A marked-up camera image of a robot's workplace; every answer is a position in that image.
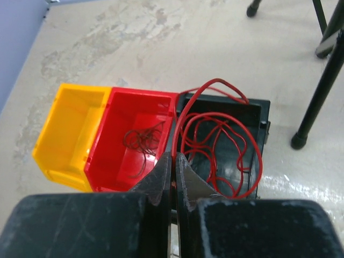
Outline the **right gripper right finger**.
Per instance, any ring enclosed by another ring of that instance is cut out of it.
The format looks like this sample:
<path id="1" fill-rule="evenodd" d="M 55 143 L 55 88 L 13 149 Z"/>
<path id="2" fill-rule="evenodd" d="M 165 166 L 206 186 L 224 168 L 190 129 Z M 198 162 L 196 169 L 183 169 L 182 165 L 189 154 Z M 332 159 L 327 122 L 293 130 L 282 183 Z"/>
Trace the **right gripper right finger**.
<path id="1" fill-rule="evenodd" d="M 227 199 L 181 153 L 175 173 L 180 257 L 343 257 L 333 224 L 318 203 Z"/>

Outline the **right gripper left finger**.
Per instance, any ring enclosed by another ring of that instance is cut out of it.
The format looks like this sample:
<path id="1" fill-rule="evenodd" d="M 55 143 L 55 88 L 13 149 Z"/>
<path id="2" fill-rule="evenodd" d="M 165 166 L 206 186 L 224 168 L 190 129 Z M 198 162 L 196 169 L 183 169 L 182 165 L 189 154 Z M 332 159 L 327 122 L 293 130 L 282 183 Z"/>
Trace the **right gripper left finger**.
<path id="1" fill-rule="evenodd" d="M 1 234 L 1 257 L 169 257 L 172 158 L 127 192 L 30 195 Z"/>

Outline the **small brown cable clump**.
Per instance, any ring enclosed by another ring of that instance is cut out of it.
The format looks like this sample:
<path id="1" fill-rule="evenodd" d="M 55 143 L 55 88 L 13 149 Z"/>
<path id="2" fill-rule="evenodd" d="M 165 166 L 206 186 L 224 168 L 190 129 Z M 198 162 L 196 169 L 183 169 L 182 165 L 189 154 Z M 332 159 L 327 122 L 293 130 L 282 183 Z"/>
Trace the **small brown cable clump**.
<path id="1" fill-rule="evenodd" d="M 147 163 L 147 155 L 156 157 L 156 151 L 159 146 L 164 124 L 165 121 L 161 121 L 152 127 L 129 130 L 124 135 L 123 145 L 130 150 L 141 153 L 144 157 L 139 172 L 130 175 L 130 178 L 137 178 L 144 172 Z"/>

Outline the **black plastic bin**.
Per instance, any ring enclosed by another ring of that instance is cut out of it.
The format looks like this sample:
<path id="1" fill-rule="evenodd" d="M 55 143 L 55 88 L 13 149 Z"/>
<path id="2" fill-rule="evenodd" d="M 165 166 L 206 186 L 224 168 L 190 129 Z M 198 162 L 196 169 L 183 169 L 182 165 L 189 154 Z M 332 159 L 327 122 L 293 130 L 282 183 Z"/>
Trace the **black plastic bin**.
<path id="1" fill-rule="evenodd" d="M 199 96 L 177 140 L 192 170 L 225 197 L 256 199 L 262 177 L 256 151 L 269 134 L 270 101 L 241 104 L 224 96 Z"/>

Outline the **red plastic bin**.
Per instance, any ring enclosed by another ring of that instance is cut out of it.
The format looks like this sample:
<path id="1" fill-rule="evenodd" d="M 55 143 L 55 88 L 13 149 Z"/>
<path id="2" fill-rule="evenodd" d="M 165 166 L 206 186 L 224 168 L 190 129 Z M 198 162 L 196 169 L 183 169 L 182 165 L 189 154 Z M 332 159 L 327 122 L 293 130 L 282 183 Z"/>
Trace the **red plastic bin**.
<path id="1" fill-rule="evenodd" d="M 165 151 L 177 94 L 114 87 L 84 172 L 94 192 L 127 191 Z"/>

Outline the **orange plastic bin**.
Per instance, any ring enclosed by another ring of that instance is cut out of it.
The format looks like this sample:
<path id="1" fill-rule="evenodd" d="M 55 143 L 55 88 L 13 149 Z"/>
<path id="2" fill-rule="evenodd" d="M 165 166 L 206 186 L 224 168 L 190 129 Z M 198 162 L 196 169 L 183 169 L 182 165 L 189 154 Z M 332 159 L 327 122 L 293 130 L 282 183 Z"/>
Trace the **orange plastic bin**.
<path id="1" fill-rule="evenodd" d="M 84 167 L 108 103 L 111 87 L 60 85 L 32 156 L 51 181 L 92 190 Z"/>

